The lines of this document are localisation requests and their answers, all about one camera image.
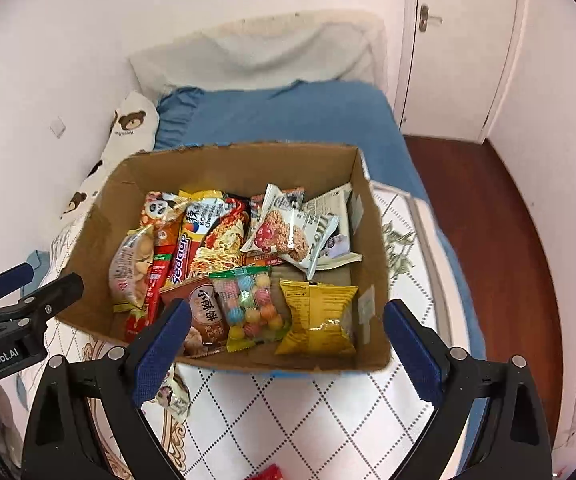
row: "door handle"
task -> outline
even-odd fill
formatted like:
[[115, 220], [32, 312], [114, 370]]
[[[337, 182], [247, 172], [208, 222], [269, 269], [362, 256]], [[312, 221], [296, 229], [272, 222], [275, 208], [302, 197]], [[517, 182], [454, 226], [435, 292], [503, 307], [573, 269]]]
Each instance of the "door handle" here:
[[419, 31], [425, 32], [428, 28], [428, 21], [435, 22], [437, 25], [441, 25], [444, 22], [444, 19], [441, 16], [429, 16], [428, 15], [428, 6], [426, 4], [422, 4], [421, 10], [419, 13]]

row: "cardboard box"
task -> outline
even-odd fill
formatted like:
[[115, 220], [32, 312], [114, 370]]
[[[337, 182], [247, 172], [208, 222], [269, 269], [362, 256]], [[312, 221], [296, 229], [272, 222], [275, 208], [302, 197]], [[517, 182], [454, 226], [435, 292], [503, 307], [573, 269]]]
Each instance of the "cardboard box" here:
[[[62, 271], [81, 275], [84, 295], [58, 317], [93, 336], [125, 344], [122, 338], [127, 314], [113, 314], [108, 267], [126, 231], [139, 225], [145, 195], [151, 190], [219, 189], [251, 196], [263, 193], [266, 184], [272, 182], [284, 189], [303, 186], [309, 200], [348, 181], [353, 185], [351, 217], [355, 222], [358, 220], [352, 247], [364, 259], [339, 269], [318, 272], [315, 280], [359, 288], [353, 301], [356, 356], [275, 356], [277, 344], [261, 344], [247, 351], [224, 351], [199, 359], [180, 356], [178, 361], [252, 372], [380, 370], [390, 359], [390, 344], [381, 322], [383, 306], [388, 301], [388, 273], [379, 211], [364, 176], [360, 151], [354, 146], [259, 142], [179, 148], [127, 158], [101, 190], [70, 261]], [[274, 304], [281, 314], [289, 316], [278, 280], [304, 280], [305, 277], [290, 264], [273, 267], [271, 276]], [[371, 297], [374, 297], [374, 310]]]

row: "diamond pattern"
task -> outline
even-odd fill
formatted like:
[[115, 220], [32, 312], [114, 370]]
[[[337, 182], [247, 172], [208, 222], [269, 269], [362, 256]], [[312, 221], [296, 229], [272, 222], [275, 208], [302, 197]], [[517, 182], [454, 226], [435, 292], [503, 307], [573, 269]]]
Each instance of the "diamond pattern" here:
[[[414, 231], [404, 195], [380, 189], [375, 199], [384, 224], [392, 222], [404, 233]], [[424, 325], [434, 328], [434, 303], [418, 244], [410, 247], [408, 257], [413, 267], [396, 278], [390, 296], [404, 299]], [[51, 278], [58, 273], [51, 269]], [[95, 358], [111, 347], [55, 320], [49, 321], [44, 341], [49, 357], [65, 354], [72, 362], [82, 356]], [[306, 378], [178, 365], [177, 373], [193, 399], [180, 468], [189, 480], [243, 480], [271, 463], [294, 480], [388, 479], [433, 412], [417, 397], [394, 352], [393, 356], [381, 372]], [[22, 372], [29, 402], [46, 362]], [[155, 434], [165, 440], [166, 424], [169, 431], [171, 423], [164, 411], [151, 403], [143, 409]], [[105, 417], [95, 420], [108, 449], [116, 451]], [[167, 451], [172, 450], [168, 444]]]

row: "white wall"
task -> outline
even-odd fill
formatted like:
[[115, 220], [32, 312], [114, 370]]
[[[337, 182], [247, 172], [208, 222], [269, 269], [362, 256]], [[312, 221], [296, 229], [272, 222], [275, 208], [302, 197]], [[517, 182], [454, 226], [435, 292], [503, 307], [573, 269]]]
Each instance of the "white wall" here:
[[[307, 9], [386, 17], [394, 100], [403, 0], [0, 0], [0, 270], [46, 248], [136, 87], [127, 56], [223, 22]], [[66, 132], [49, 130], [59, 116]]]
[[566, 445], [576, 393], [576, 3], [573, 0], [527, 1], [514, 73], [490, 140], [532, 214], [559, 303], [564, 382], [553, 464], [554, 471], [564, 470], [565, 478], [576, 467], [576, 436]]

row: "door frame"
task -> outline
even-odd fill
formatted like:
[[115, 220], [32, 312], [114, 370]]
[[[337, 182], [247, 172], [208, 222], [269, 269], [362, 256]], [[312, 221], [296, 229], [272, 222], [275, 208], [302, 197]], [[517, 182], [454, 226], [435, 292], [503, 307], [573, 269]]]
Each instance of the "door frame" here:
[[[412, 70], [412, 59], [415, 53], [415, 36], [417, 34], [417, 6], [418, 0], [404, 0], [404, 23], [403, 37], [401, 44], [401, 62], [399, 64], [399, 77], [397, 82], [397, 92], [393, 114], [397, 125], [401, 128], [404, 121], [404, 110], [406, 108], [406, 98], [408, 97], [408, 85]], [[481, 144], [488, 137], [497, 120], [498, 113], [508, 94], [508, 88], [514, 70], [516, 68], [517, 53], [521, 46], [526, 24], [527, 0], [516, 0], [514, 9], [513, 30], [510, 36], [508, 54], [502, 69], [501, 77], [497, 85], [495, 97], [490, 105], [490, 110], [484, 121], [478, 142]]]

